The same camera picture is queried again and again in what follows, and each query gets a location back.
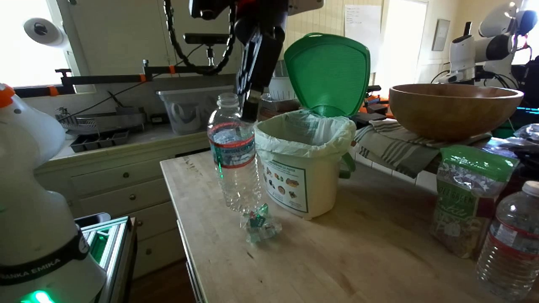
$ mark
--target butcher block table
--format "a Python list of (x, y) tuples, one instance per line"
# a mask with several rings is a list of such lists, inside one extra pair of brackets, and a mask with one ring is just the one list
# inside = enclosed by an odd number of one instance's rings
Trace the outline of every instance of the butcher block table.
[[(209, 151), (161, 162), (205, 302), (502, 302), (475, 263), (429, 234), (436, 197), (365, 166), (339, 180), (335, 207), (303, 220), (264, 194), (282, 232), (253, 245), (224, 204)], [(526, 302), (538, 302), (530, 293)]]

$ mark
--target wooden floor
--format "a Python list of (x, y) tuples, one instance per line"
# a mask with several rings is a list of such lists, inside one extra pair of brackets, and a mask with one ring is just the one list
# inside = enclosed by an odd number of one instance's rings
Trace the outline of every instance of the wooden floor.
[(174, 263), (133, 281), (129, 303), (193, 303), (185, 261)]

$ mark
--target dish rack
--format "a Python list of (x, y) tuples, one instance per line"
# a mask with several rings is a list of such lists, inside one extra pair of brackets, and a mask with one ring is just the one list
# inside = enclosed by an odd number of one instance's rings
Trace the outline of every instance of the dish rack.
[(91, 135), (142, 126), (146, 113), (142, 107), (117, 107), (116, 112), (71, 116), (65, 108), (60, 108), (56, 120), (69, 134)]

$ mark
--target dish towel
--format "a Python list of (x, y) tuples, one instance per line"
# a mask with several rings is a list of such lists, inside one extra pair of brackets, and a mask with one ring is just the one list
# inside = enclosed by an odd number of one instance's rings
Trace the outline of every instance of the dish towel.
[(444, 142), (421, 137), (394, 119), (369, 123), (371, 125), (356, 131), (353, 151), (411, 178), (416, 178), (427, 167), (438, 155), (440, 148), (454, 144), (470, 145), (492, 136), (486, 133), (461, 142)]

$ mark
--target water bottle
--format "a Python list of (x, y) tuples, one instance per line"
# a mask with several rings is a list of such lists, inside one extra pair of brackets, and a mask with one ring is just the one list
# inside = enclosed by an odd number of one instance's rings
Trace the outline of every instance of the water bottle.
[(219, 95), (217, 106), (208, 122), (208, 139), (226, 206), (253, 210), (261, 197), (253, 125), (241, 121), (235, 94)]
[(526, 297), (539, 273), (539, 182), (527, 181), (522, 191), (500, 202), (476, 270), (497, 296)]

